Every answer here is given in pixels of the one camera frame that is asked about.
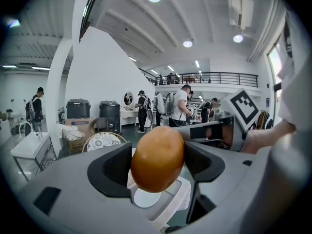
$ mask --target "railing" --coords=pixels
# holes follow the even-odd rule
[[[148,73],[147,71],[143,70],[143,69],[140,69],[138,68],[139,70],[141,70],[141,72],[144,74],[144,76],[148,79],[148,81],[151,83],[151,84],[154,84],[155,86],[157,86],[158,84],[158,81],[157,81],[157,77]]]
[[[184,83],[218,83],[258,87],[258,76],[230,72],[202,72],[196,75],[194,73],[186,73],[179,74],[178,76],[166,76],[164,78],[157,77],[154,85]]]

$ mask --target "cap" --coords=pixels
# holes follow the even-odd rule
[[[44,95],[44,92],[43,92],[43,88],[42,88],[42,87],[39,87],[39,88],[37,89],[37,93],[39,93],[39,92],[42,92],[42,94]]]

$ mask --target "black trash bin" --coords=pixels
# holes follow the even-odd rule
[[[90,103],[86,99],[70,99],[67,102],[67,119],[90,118]]]
[[[99,103],[99,117],[113,122],[117,133],[120,133],[120,105],[115,101],[101,101]]]

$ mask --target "faucet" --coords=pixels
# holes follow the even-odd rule
[[[25,123],[27,123],[27,124],[29,124],[30,125],[30,128],[31,128],[31,132],[33,132],[34,131],[34,129],[33,129],[33,126],[28,122],[28,121],[24,121],[24,122],[22,122],[20,125],[19,125],[19,137],[21,138],[21,134],[20,134],[20,127],[22,126],[22,124],[25,124]]]

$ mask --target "brown egg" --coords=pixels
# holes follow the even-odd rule
[[[158,126],[143,136],[131,160],[131,174],[146,192],[166,190],[179,176],[184,163],[184,142],[178,131]]]

